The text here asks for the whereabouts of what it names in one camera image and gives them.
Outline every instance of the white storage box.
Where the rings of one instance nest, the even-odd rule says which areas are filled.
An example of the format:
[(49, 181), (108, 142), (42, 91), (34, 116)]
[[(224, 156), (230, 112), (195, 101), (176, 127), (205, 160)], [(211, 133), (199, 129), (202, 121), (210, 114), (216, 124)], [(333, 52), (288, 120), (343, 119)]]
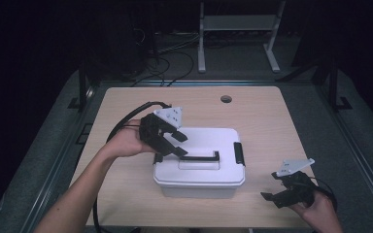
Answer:
[(180, 131), (188, 137), (183, 143), (170, 135), (165, 138), (186, 150), (186, 157), (169, 154), (155, 158), (153, 177), (163, 194), (231, 198), (245, 181), (245, 161), (237, 131), (230, 128), (181, 128)]

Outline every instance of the human arm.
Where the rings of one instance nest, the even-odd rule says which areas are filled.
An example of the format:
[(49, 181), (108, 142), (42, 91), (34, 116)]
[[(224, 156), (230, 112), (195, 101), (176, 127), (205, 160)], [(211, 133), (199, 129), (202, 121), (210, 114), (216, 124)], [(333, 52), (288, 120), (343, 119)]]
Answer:
[(321, 192), (314, 192), (314, 203), (310, 207), (300, 204), (289, 206), (319, 233), (342, 233), (331, 200)]
[[(128, 125), (139, 125), (130, 120)], [(95, 154), (77, 180), (56, 201), (35, 229), (41, 232), (83, 232), (92, 205), (106, 174), (118, 157), (153, 152), (139, 139), (139, 127), (123, 127)]]

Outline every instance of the light wood surface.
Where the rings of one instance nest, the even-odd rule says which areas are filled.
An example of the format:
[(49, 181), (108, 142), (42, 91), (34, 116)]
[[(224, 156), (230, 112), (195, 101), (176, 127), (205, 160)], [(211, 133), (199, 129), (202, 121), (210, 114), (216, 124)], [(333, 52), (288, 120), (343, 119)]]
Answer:
[[(223, 95), (231, 96), (232, 102), (222, 103)], [(148, 101), (183, 107), (183, 127), (237, 130), (244, 150), (246, 181), (231, 199), (164, 197), (153, 180), (152, 153), (119, 158), (99, 193), (102, 225), (308, 227), (293, 211), (278, 209), (260, 195), (260, 192), (285, 190), (271, 176), (284, 159), (306, 158), (281, 91), (274, 86), (111, 88), (92, 126), (72, 182), (105, 144), (118, 121)], [(313, 176), (311, 168), (303, 172)], [(93, 224), (92, 217), (87, 224)]]

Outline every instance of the person's right arm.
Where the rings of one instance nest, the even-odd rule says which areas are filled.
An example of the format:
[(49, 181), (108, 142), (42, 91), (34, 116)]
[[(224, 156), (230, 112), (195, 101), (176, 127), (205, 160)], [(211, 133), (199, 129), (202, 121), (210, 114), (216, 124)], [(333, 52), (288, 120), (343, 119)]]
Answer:
[(341, 223), (332, 207), (331, 200), (318, 191), (314, 192), (314, 198), (315, 201), (310, 207), (300, 204), (289, 207), (319, 233), (342, 233)]

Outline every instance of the gray floor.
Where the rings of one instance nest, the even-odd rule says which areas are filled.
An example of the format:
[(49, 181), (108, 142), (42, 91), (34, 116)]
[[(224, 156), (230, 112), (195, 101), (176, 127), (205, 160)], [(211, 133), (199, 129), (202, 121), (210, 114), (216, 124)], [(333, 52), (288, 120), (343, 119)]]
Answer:
[[(158, 45), (166, 48), (176, 45), (182, 39), (162, 37), (158, 38)], [(329, 183), (338, 198), (338, 215), (345, 231), (373, 232), (373, 180), (366, 179), (368, 176), (373, 178), (373, 174), (364, 176), (366, 170), (361, 169), (366, 167), (362, 162), (366, 162), (373, 171), (373, 114), (356, 93), (350, 79), (342, 73), (339, 76), (338, 93), (339, 96), (345, 96), (353, 108), (340, 111), (339, 114), (334, 114), (326, 104), (326, 85), (314, 86), (308, 82), (314, 69), (291, 83), (274, 83), (275, 79), (295, 69), (290, 67), (290, 63), (299, 38), (278, 38), (274, 52), (282, 68), (279, 74), (271, 72), (263, 52), (262, 43), (266, 39), (266, 36), (257, 35), (245, 40), (238, 37), (225, 48), (207, 49), (205, 74), (197, 72), (195, 47), (177, 50), (191, 55), (193, 68), (188, 76), (174, 85), (214, 84), (203, 81), (219, 81), (216, 84), (278, 86), (283, 92), (307, 155), (316, 159), (313, 165), (316, 177)], [(164, 76), (166, 83), (185, 74), (192, 65), (189, 58), (181, 53), (168, 53), (161, 57), (170, 61)], [(165, 69), (165, 62), (155, 64), (153, 59), (149, 62), (155, 70)], [(146, 71), (137, 79), (149, 74)], [(89, 131), (106, 89), (130, 85), (114, 81), (101, 83), (93, 89), (85, 111), (79, 114), (75, 109), (68, 109), (70, 101), (78, 97), (77, 76), (77, 73), (74, 74), (64, 86), (2, 199), (0, 232), (29, 232), (46, 207), (68, 187), (82, 148), (76, 141), (82, 130)], [(155, 78), (138, 83), (137, 86), (160, 84), (161, 80)], [(128, 232), (130, 228), (112, 227), (112, 230)], [(93, 232), (93, 229), (88, 227), (86, 232)], [(254, 232), (311, 230), (255, 229)]]

